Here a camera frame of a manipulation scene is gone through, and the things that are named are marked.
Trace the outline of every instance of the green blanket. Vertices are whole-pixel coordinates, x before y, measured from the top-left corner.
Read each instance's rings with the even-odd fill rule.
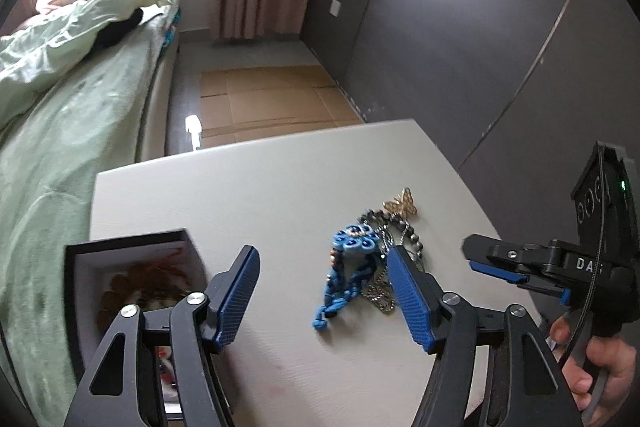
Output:
[[[97,173],[134,161],[169,4],[78,1],[0,39],[0,321],[40,427],[62,426],[76,390],[64,248],[88,240]],[[101,28],[137,7],[148,8],[136,30],[81,62]]]

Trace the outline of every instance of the white wall outlet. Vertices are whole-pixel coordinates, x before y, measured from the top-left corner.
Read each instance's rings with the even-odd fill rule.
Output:
[[[342,6],[342,3],[340,1],[331,0],[331,7],[329,8],[329,13],[334,17],[337,17],[338,13],[340,13],[341,6]]]

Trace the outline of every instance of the gold butterfly pendant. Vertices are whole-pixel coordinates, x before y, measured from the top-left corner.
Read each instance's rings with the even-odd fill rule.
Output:
[[[390,214],[400,214],[403,219],[409,216],[415,216],[418,209],[414,205],[414,197],[411,195],[409,187],[405,187],[397,198],[393,201],[385,201],[383,208]]]

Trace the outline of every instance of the necklace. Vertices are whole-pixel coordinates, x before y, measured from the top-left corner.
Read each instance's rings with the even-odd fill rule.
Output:
[[[396,236],[398,245],[410,243],[415,264],[423,268],[424,247],[408,221],[417,215],[411,190],[406,187],[397,198],[382,206],[380,210],[367,210],[357,223],[335,233],[329,252],[331,268],[324,286],[324,304],[318,308],[312,323],[316,330],[327,327],[327,320],[334,318],[357,295],[363,295],[383,313],[393,311],[396,302],[387,276],[386,255],[396,245]],[[364,262],[347,279],[345,256],[363,254]]]

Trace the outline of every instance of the table top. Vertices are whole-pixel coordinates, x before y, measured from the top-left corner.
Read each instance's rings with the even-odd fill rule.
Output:
[[[261,272],[228,358],[241,390],[239,427],[411,425],[434,357],[412,341],[400,310],[356,299],[311,327],[337,230],[408,186],[426,268],[444,291],[539,315],[528,293],[474,273],[460,252],[471,233],[498,237],[468,188],[414,121],[343,127],[220,146],[98,175],[91,239],[185,227],[210,273],[242,248]],[[478,348],[469,400],[482,400]]]

